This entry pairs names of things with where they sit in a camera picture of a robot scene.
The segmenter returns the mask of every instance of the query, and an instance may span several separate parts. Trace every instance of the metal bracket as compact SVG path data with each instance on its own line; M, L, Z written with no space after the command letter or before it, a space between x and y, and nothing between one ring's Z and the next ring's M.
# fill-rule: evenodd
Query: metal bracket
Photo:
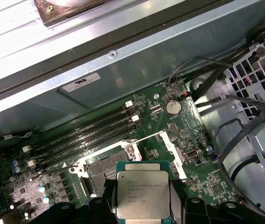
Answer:
M85 170L86 160L91 159L97 155L100 155L102 153L105 153L113 148L116 148L118 146L121 146L124 148L124 150L127 153L127 156L132 161L141 161L142 156L140 154L140 151L138 150L137 143L134 143L138 141L138 139L130 139L130 140L122 140L119 142L116 142L110 146L107 146L103 149L98 150L97 152L91 153L85 157L80 158L76 163L74 163L74 166L69 169L69 172L71 174L77 174L79 177L85 177L88 178L89 175L87 174Z

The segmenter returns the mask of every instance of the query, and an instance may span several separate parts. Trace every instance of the integrated circuit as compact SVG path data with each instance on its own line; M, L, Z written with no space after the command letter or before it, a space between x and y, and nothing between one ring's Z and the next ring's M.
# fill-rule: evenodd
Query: integrated circuit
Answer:
M217 184L211 186L211 188L212 188L213 193L214 193L215 195L217 195L217 194L219 194L219 193L221 193L221 192L224 191L224 189L223 189L222 186L221 186L221 183L217 183Z
M128 161L125 150L87 166L86 170L90 176L91 182L93 183L93 188L98 196L101 196L104 192L104 182L106 179L116 179L115 165L119 161Z

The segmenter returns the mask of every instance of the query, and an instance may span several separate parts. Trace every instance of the screw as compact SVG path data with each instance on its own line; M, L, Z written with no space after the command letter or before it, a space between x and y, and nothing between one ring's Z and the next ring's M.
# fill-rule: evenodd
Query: screw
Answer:
M118 52L117 52L116 50L112 50L112 51L109 53L109 56L110 56L111 58L115 58L115 57L118 56Z
M193 203L199 203L200 200L199 200L198 198L192 198L192 202L193 202Z
M265 56L265 48L258 48L257 50L256 50L256 53L257 53L257 56L258 57L264 57Z
M47 7L47 12L51 13L54 10L53 6L48 6Z
M154 99L159 99L160 95L155 93L153 97L154 97Z
M233 104L232 105L232 109L237 109L238 108L238 105L237 104Z
M234 208L236 208L236 206L235 206L234 204L232 204L232 203L227 203L226 206L227 206L228 208L230 208L230 209L234 209Z
M126 147L127 152L131 153L133 151L133 148L131 146Z
M209 152L209 153L212 152L212 151L213 151L212 146L207 146L207 147L206 147L206 151Z

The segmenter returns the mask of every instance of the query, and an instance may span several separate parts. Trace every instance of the green circuit board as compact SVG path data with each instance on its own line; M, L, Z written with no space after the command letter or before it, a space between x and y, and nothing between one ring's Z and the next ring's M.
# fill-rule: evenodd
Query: green circuit board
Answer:
M186 90L182 80L176 80L174 85L181 90ZM100 124L101 126L98 126L102 135L96 133L88 135L88 138L93 136L93 139L103 136L100 140L95 139L91 142L91 145L94 142L93 148L88 148L85 151L81 151L81 153L77 153L80 150L79 147L73 148L73 151L67 151L66 149L68 149L70 144L77 143L77 139L75 139L76 142L67 142L67 146L63 146L63 142L65 142L63 140L64 133L75 133L80 127L92 124L92 121L98 117L109 114L117 108L123 108L125 103L129 101L133 103L131 107L134 108L132 111L133 115L138 115L140 118L137 127L135 125L132 126L130 123L123 123L124 126L122 123L116 125L112 124L112 126L110 126L102 122L102 124ZM127 114L127 112L121 114L123 117L130 115L132 114ZM116 118L111 119L110 123L113 123L115 120ZM83 131L92 130L94 128L96 128L96 126L91 125L89 129L86 128ZM207 146L212 146L211 139L208 136L207 130L194 102L191 97L183 97L180 93L170 90L166 82L139 91L46 133L33 136L27 142L16 146L12 149L10 155L0 157L0 190L7 191L8 189L13 189L13 192L10 191L9 193L5 193L7 204L9 200L17 201L20 198L30 201L30 206L36 209L32 217L30 217L34 218L44 212L48 207L48 205L35 202L36 198L45 196L44 193L37 191L38 187L46 183L51 183L53 186L51 189L51 194L54 196L53 203L62 201L62 199L59 198L55 183L53 183L53 178L56 174L44 175L39 179L30 181L30 179L36 175L36 172L30 171L28 167L29 160L39 159L39 163L42 164L44 168L46 167L46 170L60 169L62 166L72 165L80 158L96 152L114 142L129 139L140 140L160 131L166 131L170 141L183 155L183 169L187 176L185 191L189 196L200 197L211 205L235 200L233 189L227 185L222 178L216 164L218 156L214 154L214 152L209 153L206 151ZM33 149L23 153L22 147L27 145L32 146ZM138 148L143 161L169 161L171 169L170 179L179 179L179 174L173 163L174 156L167 151L166 145L159 135L154 135L140 141L138 143ZM45 150L47 150L48 153L42 155L42 152L45 152ZM121 147L117 147L97 155L87 160L87 165L91 166L93 163L108 159L109 156L121 152L122 150ZM21 168L23 171L19 173L13 171L11 162L14 160L21 161ZM82 187L82 180L79 179L76 174L70 174L68 170L59 173L62 174L63 181L66 183L65 187L68 189L67 194L71 195L69 201L74 203L77 208L82 206L86 199L86 194ZM25 193L20 193L20 188L25 188Z

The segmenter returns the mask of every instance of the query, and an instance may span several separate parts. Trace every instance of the capacitor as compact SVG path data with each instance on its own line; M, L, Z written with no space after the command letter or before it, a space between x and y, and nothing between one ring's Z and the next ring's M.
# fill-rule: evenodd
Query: capacitor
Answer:
M17 207L19 207L21 204L23 204L23 201L20 200L20 201L17 201L17 202L14 202L10 205L10 209L15 209Z
M52 200L51 195L47 195L46 197L43 198L43 203L48 204Z
M20 160L13 160L13 162L12 162L12 165L14 166L14 167L17 167L17 166L19 166L21 164L21 161Z
M35 209L31 208L29 210L27 210L25 213L24 213L24 216L25 217L29 217L31 216L31 214L33 214L35 212Z
M14 173L20 173L23 171L23 167L20 166L20 167L14 167Z
M44 193L45 191L48 190L48 188L49 188L49 185L45 184L45 185L39 187L39 192Z
M209 153L212 152L213 151L212 146L206 146L206 151Z

